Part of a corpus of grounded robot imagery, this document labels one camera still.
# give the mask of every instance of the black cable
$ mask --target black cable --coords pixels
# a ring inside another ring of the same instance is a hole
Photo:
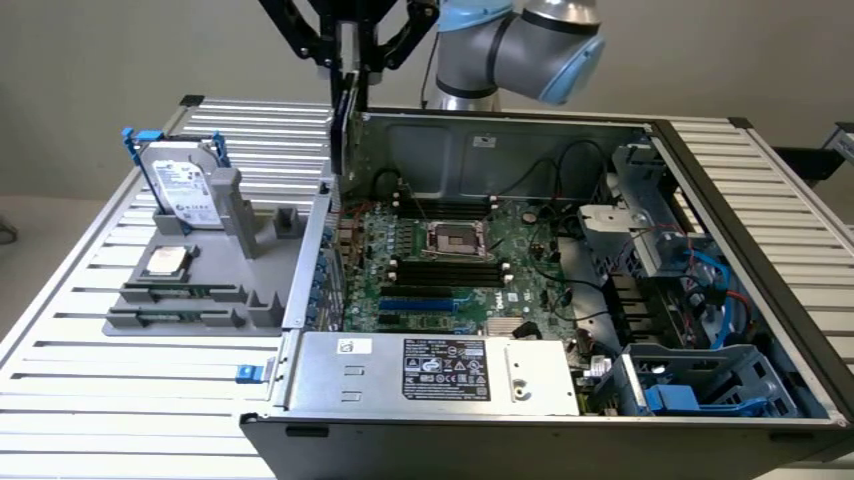
[[[427,91],[427,78],[430,77],[430,70],[432,68],[432,58],[436,55],[436,46],[439,45],[439,32],[432,39],[432,47],[430,47],[430,60],[427,60],[427,70],[424,70],[424,79],[421,80],[421,94],[419,97],[419,105],[421,110],[427,109],[427,100],[424,99],[424,92]]]
[[[510,185],[507,188],[500,190],[495,195],[500,197],[507,192],[510,192],[514,188],[516,188],[522,184],[522,182],[524,182],[524,180],[531,176],[531,173],[534,173],[534,170],[536,169],[540,163],[550,163],[551,167],[555,169],[555,172],[558,171],[558,165],[555,164],[554,160],[551,160],[550,158],[540,158],[536,162],[534,162],[534,164],[531,165],[531,168],[528,168],[528,170],[524,172],[522,177],[519,177],[519,180],[516,180],[512,183],[512,185]]]
[[[702,280],[699,279],[699,277],[696,275],[688,275],[687,273],[683,273],[682,275],[676,275],[672,278],[687,278],[688,280],[691,280],[696,285],[703,285]]]
[[[592,282],[588,282],[587,280],[575,280],[571,278],[559,278],[555,277],[554,275],[547,274],[546,272],[543,272],[539,268],[539,266],[536,265],[536,259],[534,258],[534,256],[531,255],[531,246],[534,245],[534,239],[536,238],[536,235],[539,234],[540,229],[543,228],[543,223],[540,223],[536,228],[534,229],[534,233],[531,234],[531,238],[528,239],[528,247],[527,247],[527,251],[528,251],[528,257],[531,258],[532,262],[531,262],[531,266],[534,267],[534,271],[536,273],[539,273],[543,277],[546,277],[548,280],[551,280],[552,282],[558,282],[558,283],[575,283],[578,285],[587,285],[588,287],[595,288],[599,292],[602,292],[602,287],[599,285],[596,285]]]
[[[604,154],[604,150],[602,150],[602,145],[599,145],[596,142],[594,142],[592,140],[588,139],[582,139],[582,140],[575,140],[572,142],[570,142],[567,144],[566,147],[563,147],[563,151],[560,152],[560,155],[558,156],[558,179],[560,178],[562,175],[562,169],[563,169],[563,160],[566,160],[566,154],[570,153],[570,150],[572,150],[572,148],[575,148],[578,145],[590,145],[591,147],[594,147],[594,149],[596,150],[596,152],[599,153],[599,159],[602,160],[602,175],[606,175],[608,172],[608,157]],[[555,181],[555,196],[558,193],[558,182]]]
[[[602,310],[600,312],[591,313],[590,315],[584,315],[583,317],[574,318],[572,321],[582,322],[584,320],[590,320],[594,317],[598,317],[599,315],[606,315],[608,313],[611,313],[611,312],[608,312],[607,310]]]
[[[373,174],[373,178],[371,179],[371,190],[368,191],[369,200],[379,200],[379,198],[376,197],[376,183],[379,182],[380,177],[387,173],[393,173],[397,177],[397,180],[400,180],[401,178],[400,170],[397,170],[396,168],[391,168],[391,167],[380,168]]]
[[[551,302],[550,311],[554,314],[554,316],[558,317],[564,322],[582,322],[584,320],[590,320],[594,317],[598,317],[599,315],[604,315],[604,314],[610,313],[607,310],[602,310],[600,312],[591,313],[590,315],[584,315],[583,317],[579,317],[579,318],[568,318],[568,317],[564,317],[563,315],[560,315],[558,313],[558,302],[559,301],[560,301],[560,295],[558,295],[558,298],[555,299],[555,301]]]

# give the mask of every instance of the floor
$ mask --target floor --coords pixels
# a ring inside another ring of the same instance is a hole
[[[27,309],[41,286],[104,202],[0,196],[0,216],[17,229],[17,242],[0,245],[0,338]]]

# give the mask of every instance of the power supply label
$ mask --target power supply label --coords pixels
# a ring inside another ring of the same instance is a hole
[[[407,400],[490,401],[483,340],[403,340]]]

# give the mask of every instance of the blue latch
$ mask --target blue latch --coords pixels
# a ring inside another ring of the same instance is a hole
[[[156,142],[163,139],[163,132],[160,130],[140,130],[136,134],[137,142]]]
[[[732,405],[700,405],[688,385],[655,385],[646,389],[644,396],[655,415],[762,417],[768,404],[768,399],[759,397]]]
[[[240,384],[264,383],[264,367],[260,365],[240,365],[235,382]]]

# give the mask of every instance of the blue cable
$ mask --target blue cable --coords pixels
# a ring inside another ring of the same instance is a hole
[[[692,251],[692,250],[686,250],[684,254],[686,255],[691,255],[691,253],[694,254],[694,258],[696,258],[700,262],[703,262],[706,265],[710,265],[711,267],[716,268],[718,271],[720,272],[720,276],[723,277],[723,289],[727,290],[730,288],[730,269],[719,264],[708,255],[706,255],[704,253],[700,253],[698,251]],[[711,349],[712,350],[718,350],[720,347],[723,347],[723,340],[726,340],[726,334],[730,330],[730,325],[732,323],[732,309],[730,308],[730,305],[727,305],[730,301],[730,298],[727,297],[727,299],[723,302],[723,308],[724,308],[724,312],[723,312],[723,322],[720,323],[720,331],[718,332],[718,336],[715,338],[714,343],[711,344]]]

